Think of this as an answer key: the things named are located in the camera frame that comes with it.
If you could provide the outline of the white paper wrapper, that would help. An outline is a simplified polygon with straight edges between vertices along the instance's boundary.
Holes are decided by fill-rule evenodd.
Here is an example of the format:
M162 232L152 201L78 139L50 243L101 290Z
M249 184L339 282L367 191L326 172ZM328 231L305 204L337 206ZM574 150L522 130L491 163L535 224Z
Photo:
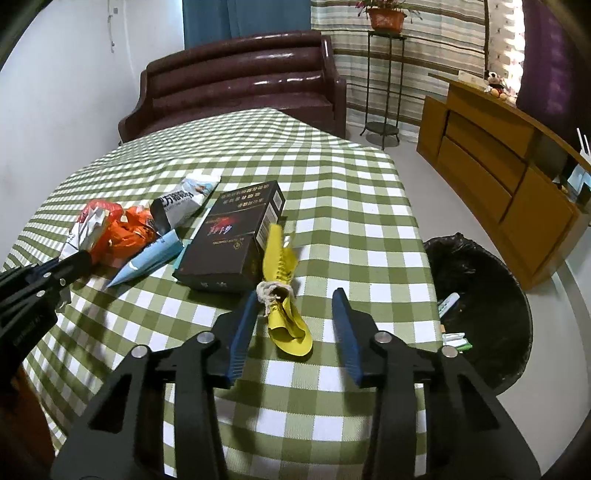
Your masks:
M97 264L105 250L104 235L108 226L79 226L74 222L67 239L61 249L59 259L63 260L80 251L88 251L92 256L92 263Z

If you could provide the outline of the yellow wrapper with string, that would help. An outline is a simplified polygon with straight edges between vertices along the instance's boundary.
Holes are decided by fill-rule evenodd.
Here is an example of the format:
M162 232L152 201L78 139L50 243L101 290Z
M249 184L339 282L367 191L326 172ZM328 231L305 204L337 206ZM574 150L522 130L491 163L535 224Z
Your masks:
M267 332L280 351L294 357L311 353L311 331L297 310L291 287L297 256L284 240L283 227L271 224L263 255L263 280L256 286L256 296L264 306Z

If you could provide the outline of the black trash bin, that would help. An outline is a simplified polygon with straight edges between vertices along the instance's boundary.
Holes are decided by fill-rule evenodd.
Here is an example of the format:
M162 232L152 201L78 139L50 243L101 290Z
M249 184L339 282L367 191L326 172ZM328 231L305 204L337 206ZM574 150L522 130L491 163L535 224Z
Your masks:
M437 300L459 299L442 316L448 333L464 333L464 356L499 395L523 375L533 344L526 294L505 263L457 233L424 243Z

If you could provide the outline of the orange crumpled plastic bag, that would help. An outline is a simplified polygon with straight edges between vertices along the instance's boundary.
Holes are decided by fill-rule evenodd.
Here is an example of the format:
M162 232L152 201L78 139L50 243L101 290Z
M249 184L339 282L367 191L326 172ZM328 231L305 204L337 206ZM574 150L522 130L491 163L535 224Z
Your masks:
M130 259L156 239L153 216L147 207L124 210L120 204L105 200L92 200L89 205L106 212L106 226L90 250L94 264Z

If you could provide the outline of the red plastic bag far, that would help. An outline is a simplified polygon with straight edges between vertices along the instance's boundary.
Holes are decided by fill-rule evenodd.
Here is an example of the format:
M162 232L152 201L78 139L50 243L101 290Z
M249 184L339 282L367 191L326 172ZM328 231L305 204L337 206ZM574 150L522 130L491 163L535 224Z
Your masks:
M76 223L79 226L110 226L119 220L124 211L118 203L101 199L90 200L80 212Z

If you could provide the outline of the black cigarette carton box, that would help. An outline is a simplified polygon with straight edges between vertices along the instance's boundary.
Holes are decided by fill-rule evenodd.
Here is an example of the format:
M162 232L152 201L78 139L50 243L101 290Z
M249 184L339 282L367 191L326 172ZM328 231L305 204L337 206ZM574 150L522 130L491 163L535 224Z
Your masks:
M270 225L279 221L284 203L276 180L221 193L173 277L194 290L253 290L263 278Z

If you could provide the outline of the white green crumpled bag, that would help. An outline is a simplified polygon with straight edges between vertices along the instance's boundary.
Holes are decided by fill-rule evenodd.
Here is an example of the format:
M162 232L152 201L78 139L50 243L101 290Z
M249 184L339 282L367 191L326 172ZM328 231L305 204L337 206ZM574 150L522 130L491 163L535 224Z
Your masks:
M443 333L442 340L445 346L453 347L459 352L468 351L473 348L465 332Z

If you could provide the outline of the light blue tube package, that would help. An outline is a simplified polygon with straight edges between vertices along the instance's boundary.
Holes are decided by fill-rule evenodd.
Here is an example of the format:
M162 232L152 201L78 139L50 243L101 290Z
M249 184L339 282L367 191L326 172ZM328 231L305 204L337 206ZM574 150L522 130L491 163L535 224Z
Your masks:
M106 287L115 287L146 275L178 256L182 249L183 244L176 231L172 229L158 237L123 265Z

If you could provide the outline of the teal white toothpaste tube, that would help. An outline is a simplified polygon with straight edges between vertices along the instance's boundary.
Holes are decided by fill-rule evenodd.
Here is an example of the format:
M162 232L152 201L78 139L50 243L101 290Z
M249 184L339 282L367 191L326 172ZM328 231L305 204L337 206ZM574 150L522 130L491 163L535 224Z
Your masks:
M174 260L174 263L173 263L173 269L174 270L177 270L179 268L179 266L180 266L180 264L182 262L183 256L184 256L187 248L190 246L190 243L191 242L189 240L183 242L182 249L179 252L178 256L176 257L176 259Z

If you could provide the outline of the white blue snack packet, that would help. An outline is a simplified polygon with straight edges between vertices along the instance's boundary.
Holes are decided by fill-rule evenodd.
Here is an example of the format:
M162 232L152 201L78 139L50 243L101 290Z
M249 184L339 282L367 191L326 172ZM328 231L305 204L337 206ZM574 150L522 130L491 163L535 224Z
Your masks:
M150 213L156 232L162 236L197 213L220 180L219 175L191 172L170 192L155 198Z

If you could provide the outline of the black metal plant stand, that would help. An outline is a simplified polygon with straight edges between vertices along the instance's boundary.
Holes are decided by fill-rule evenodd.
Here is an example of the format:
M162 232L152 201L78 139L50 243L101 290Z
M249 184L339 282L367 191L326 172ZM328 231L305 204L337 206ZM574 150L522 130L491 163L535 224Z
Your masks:
M388 65L387 81L385 92L385 106L382 112L382 119L380 121L370 120L370 91L378 90L377 87L370 86L372 82L372 40L374 38L384 38L388 41L388 54L386 61ZM392 92L392 79L393 79L393 52L394 52L394 41L398 41L401 44L400 54L400 71L398 80L398 92L396 93L397 105L396 105L396 116L394 116L394 122L390 122L389 112L391 103L391 92ZM365 103L365 118L363 119L363 130L361 135L366 133L377 134L381 137L381 148L386 148L386 140L389 137L393 137L397 144L400 144L400 114L402 107L402 95L404 87L404 74L405 74L405 61L406 61L406 43L407 37L402 33L393 33L389 31L375 31L370 30L367 34L367 77L366 77L366 103Z

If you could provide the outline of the wooden tv cabinet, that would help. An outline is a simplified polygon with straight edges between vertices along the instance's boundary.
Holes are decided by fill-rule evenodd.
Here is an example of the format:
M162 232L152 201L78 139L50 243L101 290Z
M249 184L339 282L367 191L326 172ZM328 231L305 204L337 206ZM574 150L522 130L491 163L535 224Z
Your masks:
M586 163L560 136L493 93L448 79L424 101L418 153L453 188L522 288L548 280L590 224L560 176Z

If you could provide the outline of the striped curtain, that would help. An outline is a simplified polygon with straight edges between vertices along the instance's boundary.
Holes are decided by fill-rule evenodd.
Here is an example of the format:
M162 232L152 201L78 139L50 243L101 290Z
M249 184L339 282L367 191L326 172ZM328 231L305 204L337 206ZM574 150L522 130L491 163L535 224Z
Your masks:
M422 18L405 19L406 61L400 129L405 136L418 134L427 96L447 96L448 85L436 77L455 77L460 71L481 76L486 68L488 18L483 1L407 1ZM363 127L366 103L367 34L372 27L358 15L354 1L311 2L311 27L332 39L335 66L346 79L349 125ZM385 106L388 41L372 40L370 120L380 121ZM396 116L401 44L394 41L390 122Z

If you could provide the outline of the dark brown leather sofa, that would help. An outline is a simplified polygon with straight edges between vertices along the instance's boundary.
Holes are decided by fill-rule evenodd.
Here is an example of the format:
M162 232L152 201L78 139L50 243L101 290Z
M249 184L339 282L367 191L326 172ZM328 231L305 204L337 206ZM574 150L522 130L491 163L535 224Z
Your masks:
M273 108L346 136L346 79L332 40L317 30L253 35L189 48L150 62L122 142L192 120Z

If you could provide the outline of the mickey mouse plush toy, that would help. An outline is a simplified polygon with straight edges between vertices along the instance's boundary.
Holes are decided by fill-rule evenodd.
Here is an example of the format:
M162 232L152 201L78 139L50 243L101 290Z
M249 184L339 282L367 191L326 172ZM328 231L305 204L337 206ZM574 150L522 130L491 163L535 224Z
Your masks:
M505 85L502 78L494 71L489 71L487 73L487 87L486 92L490 95L505 100L507 98L507 93L505 92Z

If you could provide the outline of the blue curtain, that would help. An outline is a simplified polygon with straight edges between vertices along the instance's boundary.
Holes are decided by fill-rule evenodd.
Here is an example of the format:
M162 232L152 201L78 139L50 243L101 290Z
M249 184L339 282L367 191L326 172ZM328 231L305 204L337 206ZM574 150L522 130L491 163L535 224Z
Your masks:
M187 0L186 49L249 35L311 29L310 0Z

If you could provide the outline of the white wifi router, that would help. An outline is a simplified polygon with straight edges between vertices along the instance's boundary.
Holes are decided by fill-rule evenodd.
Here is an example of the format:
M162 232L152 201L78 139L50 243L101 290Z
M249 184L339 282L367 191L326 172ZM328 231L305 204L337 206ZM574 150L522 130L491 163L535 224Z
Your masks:
M588 138L585 134L582 134L580 129L577 128L577 135L580 143L580 155L591 164L591 148L589 145Z

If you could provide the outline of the potted plant orange pot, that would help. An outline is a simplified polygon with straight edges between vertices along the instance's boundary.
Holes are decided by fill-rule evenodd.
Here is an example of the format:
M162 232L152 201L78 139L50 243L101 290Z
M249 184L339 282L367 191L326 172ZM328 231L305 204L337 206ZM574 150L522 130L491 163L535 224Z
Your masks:
M400 36L403 33L405 19L409 16L422 18L422 14L406 1L398 0L361 0L356 1L358 15L365 14L372 29L379 33Z

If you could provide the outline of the purple curtain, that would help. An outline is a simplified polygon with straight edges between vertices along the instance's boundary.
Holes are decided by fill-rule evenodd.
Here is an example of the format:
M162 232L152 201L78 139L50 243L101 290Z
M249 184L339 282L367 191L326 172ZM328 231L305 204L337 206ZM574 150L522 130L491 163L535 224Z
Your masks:
M525 59L517 107L569 144L590 132L590 57L543 1L523 3Z

